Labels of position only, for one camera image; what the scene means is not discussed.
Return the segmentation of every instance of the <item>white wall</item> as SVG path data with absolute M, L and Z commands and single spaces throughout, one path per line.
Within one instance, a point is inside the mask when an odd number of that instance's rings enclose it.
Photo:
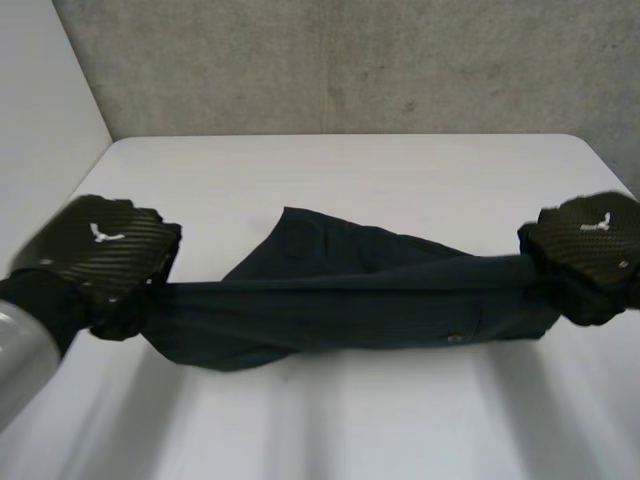
M 0 1 L 0 272 L 111 137 L 49 0 Z

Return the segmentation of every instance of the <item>dark shirt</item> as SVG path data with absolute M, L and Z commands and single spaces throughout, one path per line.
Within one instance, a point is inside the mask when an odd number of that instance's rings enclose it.
M 296 352 L 537 339 L 558 319 L 531 257 L 476 257 L 303 209 L 222 282 L 153 294 L 142 334 L 170 360 L 237 370 Z

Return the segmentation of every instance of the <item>concrete wall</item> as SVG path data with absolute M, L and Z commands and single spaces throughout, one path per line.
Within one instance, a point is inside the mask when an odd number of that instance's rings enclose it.
M 55 0 L 114 138 L 563 132 L 640 193 L 640 2 Z

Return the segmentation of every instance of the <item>white table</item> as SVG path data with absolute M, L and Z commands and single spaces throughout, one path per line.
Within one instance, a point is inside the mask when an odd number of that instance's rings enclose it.
M 285 205 L 481 255 L 541 207 L 625 190 L 563 135 L 139 138 L 78 189 L 184 226 L 171 279 L 220 279 Z M 81 335 L 0 436 L 0 478 L 640 478 L 640 322 L 540 342 L 294 356 L 222 374 Z

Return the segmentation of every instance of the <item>black wrist sleeve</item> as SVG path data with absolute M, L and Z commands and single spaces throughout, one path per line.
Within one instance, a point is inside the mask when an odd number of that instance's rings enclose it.
M 49 272 L 25 271 L 1 281 L 0 300 L 39 321 L 55 340 L 61 356 L 86 326 L 86 307 L 75 287 Z

